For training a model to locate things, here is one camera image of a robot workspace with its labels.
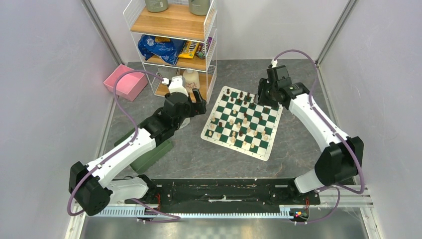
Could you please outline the cream bottle pink lettering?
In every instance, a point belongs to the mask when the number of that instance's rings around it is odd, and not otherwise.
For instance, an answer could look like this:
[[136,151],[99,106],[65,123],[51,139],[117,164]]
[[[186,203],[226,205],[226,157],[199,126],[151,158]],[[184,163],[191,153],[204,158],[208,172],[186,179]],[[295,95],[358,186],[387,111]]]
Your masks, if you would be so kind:
[[185,79],[185,88],[188,93],[192,93],[193,89],[200,88],[200,79],[198,71],[187,69],[183,72],[183,77]]

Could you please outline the green white chess board mat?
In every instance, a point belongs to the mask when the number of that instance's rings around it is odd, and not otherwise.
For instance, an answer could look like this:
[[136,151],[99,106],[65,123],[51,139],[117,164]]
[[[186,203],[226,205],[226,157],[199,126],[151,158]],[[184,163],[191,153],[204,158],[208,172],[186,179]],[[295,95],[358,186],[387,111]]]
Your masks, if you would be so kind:
[[201,139],[268,161],[283,107],[258,105],[254,95],[224,87],[201,132]]

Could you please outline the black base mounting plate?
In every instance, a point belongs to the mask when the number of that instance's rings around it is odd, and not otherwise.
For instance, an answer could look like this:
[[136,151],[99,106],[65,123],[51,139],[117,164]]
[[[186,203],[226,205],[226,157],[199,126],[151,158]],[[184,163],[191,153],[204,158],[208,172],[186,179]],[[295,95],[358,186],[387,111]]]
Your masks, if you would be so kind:
[[300,194],[293,179],[149,179],[145,204],[159,205],[164,213],[276,213],[280,205],[300,208],[319,205],[315,192]]

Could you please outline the grey-green jar left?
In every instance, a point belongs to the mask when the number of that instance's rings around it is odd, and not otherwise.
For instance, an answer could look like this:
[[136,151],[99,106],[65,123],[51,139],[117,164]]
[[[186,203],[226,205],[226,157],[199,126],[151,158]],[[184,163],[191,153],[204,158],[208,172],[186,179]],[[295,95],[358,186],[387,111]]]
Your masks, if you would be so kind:
[[168,9],[167,0],[145,0],[145,6],[149,12],[162,12]]

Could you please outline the grey patterned mug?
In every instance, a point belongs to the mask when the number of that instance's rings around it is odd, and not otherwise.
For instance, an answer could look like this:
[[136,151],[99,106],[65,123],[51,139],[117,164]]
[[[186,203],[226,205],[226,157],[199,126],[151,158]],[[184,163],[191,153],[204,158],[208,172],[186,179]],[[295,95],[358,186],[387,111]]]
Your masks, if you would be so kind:
[[157,69],[157,75],[171,80],[173,77],[180,75],[180,69],[161,66]]

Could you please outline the white wrapped paper roll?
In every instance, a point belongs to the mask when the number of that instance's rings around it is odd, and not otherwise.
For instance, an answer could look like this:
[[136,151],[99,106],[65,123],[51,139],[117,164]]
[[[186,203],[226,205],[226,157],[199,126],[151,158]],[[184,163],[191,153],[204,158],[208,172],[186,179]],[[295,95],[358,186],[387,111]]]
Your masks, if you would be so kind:
[[183,122],[181,123],[179,129],[183,129],[184,127],[186,127],[188,124],[190,123],[190,118],[186,118],[183,120]]

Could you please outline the pink plastic bin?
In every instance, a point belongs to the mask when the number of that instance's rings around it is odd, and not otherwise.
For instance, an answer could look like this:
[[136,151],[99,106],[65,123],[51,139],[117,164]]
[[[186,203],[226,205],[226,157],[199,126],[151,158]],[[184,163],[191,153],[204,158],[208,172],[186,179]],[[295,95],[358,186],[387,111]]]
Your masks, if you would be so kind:
[[[118,77],[130,70],[132,70],[132,68],[120,64],[113,73],[107,77],[103,84],[110,92],[113,92],[114,85]],[[133,102],[147,84],[147,76],[144,73],[130,73],[125,75],[118,82],[116,94]]]

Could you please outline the yellow candy bag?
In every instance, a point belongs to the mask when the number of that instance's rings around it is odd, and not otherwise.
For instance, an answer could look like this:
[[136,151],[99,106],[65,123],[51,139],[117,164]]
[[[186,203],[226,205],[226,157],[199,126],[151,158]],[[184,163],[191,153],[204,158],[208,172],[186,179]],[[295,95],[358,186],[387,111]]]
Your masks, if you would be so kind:
[[195,41],[186,41],[178,57],[184,58],[184,59],[193,59],[199,47],[199,44],[200,44],[199,42],[195,42]]

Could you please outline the grey-green jar right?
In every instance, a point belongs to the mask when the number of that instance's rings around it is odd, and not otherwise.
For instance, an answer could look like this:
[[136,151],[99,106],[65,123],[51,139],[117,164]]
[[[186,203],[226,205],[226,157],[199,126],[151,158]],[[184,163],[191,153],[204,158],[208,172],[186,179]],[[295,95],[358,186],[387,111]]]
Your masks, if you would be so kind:
[[208,13],[210,0],[188,0],[190,13],[198,16],[205,16]]

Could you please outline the purple snack packet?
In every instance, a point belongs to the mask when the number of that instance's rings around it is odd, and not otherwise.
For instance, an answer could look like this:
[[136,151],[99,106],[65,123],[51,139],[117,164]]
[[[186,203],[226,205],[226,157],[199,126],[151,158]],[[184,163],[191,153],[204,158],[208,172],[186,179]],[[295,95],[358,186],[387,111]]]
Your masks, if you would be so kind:
[[213,38],[208,37],[205,43],[200,43],[195,55],[200,59],[205,59],[209,50],[209,45],[212,43]]

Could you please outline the green plastic bin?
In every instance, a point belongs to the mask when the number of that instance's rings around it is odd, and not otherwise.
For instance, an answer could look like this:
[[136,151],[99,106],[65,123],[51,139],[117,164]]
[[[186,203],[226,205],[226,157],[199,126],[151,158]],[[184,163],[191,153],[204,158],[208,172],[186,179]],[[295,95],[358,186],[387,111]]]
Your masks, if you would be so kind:
[[170,140],[157,143],[145,129],[138,129],[138,134],[135,130],[128,132],[114,146],[117,154],[107,162],[110,167],[117,173],[130,167],[137,174],[144,174],[173,148]]

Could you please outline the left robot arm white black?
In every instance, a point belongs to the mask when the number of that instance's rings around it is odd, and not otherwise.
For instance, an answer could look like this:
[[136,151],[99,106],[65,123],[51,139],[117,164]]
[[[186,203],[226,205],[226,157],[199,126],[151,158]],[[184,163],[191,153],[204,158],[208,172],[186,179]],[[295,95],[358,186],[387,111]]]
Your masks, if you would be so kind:
[[180,92],[168,93],[164,105],[135,126],[126,140],[102,157],[70,168],[68,206],[75,200],[89,216],[101,212],[113,199],[155,200],[156,190],[142,178],[113,182],[115,176],[140,156],[152,151],[171,138],[187,118],[206,113],[206,101],[198,89],[193,89],[195,102]]

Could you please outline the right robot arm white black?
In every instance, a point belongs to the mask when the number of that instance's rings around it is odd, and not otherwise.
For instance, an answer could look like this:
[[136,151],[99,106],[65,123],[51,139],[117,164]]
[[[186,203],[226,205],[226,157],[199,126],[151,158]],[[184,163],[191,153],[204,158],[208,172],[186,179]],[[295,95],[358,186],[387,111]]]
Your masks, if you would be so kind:
[[321,150],[314,168],[296,177],[290,184],[288,199],[299,204],[310,191],[361,175],[362,139],[350,137],[337,127],[320,109],[304,84],[292,83],[286,66],[269,66],[267,76],[259,81],[255,102],[289,110],[303,123]]

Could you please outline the grey-green jar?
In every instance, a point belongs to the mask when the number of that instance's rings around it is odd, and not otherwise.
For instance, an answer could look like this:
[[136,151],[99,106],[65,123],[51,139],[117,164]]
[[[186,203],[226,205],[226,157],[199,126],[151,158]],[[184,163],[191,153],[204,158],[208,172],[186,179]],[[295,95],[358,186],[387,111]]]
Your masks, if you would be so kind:
[[210,0],[188,0],[190,13],[198,16],[205,16],[208,13]]
[[162,12],[168,9],[167,0],[145,0],[145,6],[149,12]]

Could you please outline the blue snack bag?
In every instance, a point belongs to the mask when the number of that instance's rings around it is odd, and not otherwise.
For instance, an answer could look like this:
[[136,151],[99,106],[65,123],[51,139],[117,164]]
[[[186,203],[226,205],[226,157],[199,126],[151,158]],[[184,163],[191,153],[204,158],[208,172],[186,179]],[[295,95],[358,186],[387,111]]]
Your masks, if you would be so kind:
[[176,65],[179,58],[178,55],[182,51],[185,42],[185,40],[180,39],[142,35],[137,47],[145,60],[157,56],[170,65]]

